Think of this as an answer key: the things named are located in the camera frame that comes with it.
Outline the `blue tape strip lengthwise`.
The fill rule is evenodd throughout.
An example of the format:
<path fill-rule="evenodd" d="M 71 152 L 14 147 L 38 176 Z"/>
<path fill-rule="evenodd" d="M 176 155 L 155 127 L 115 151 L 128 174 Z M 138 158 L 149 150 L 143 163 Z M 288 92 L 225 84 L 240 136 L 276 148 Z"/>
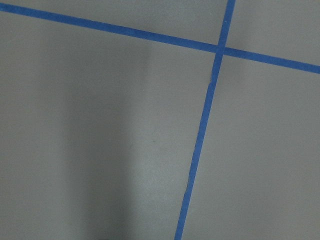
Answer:
<path fill-rule="evenodd" d="M 236 2 L 234 0 L 229 0 L 226 4 L 222 26 L 219 34 L 218 44 L 217 44 L 217 50 L 216 50 L 213 65 L 212 65 L 210 82 L 208 84 L 207 91 L 206 91 L 198 133 L 197 133 L 196 142 L 195 142 L 192 159 L 190 163 L 187 185 L 183 195 L 180 213 L 177 221 L 177 226 L 176 226 L 176 230 L 173 238 L 174 240 L 181 240 L 183 237 L 184 227 L 186 224 L 192 192 L 193 192 L 197 170 L 199 166 L 199 161 L 201 157 L 202 147 L 205 139 L 211 107 L 212 107 L 215 90 L 218 82 L 218 77 L 219 77 L 219 73 L 222 65 L 222 60 L 223 60 L 223 56 L 224 56 L 224 52 L 227 44 L 227 39 L 229 35 L 229 30 L 230 30 L 230 25 L 231 25 L 235 5 L 236 5 Z"/>

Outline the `blue tape strip crosswise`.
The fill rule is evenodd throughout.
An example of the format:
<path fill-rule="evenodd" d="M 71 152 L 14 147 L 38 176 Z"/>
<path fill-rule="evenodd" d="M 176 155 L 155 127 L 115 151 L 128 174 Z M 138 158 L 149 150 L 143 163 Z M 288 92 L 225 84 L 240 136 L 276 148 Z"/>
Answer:
<path fill-rule="evenodd" d="M 99 21 L 93 21 L 89 19 L 58 14 L 43 10 L 38 10 L 34 8 L 22 7 L 18 5 L 12 5 L 7 3 L 0 4 L 0 10 L 2 12 L 11 13 L 22 15 L 26 17 L 32 17 L 52 22 L 58 22 L 67 25 L 78 26 L 82 28 L 88 28 L 118 35 L 124 35 L 128 37 L 144 39 L 153 42 L 159 42 L 169 45 L 175 45 L 179 47 L 185 47 L 189 49 L 204 51 L 208 53 L 216 53 L 218 50 L 218 46 L 215 44 L 205 43 L 196 40 L 190 40 L 186 38 L 180 38 L 150 31 L 139 30 L 135 28 L 114 25 Z M 319 74 L 320 73 L 320 66 L 290 59 L 285 59 L 281 57 L 265 55 L 256 52 L 250 52 L 245 50 L 240 50 L 236 48 L 226 47 L 224 52 L 225 55 L 265 64 L 271 64 L 275 66 L 286 67 L 290 69 L 296 69 L 300 71 L 310 72 Z"/>

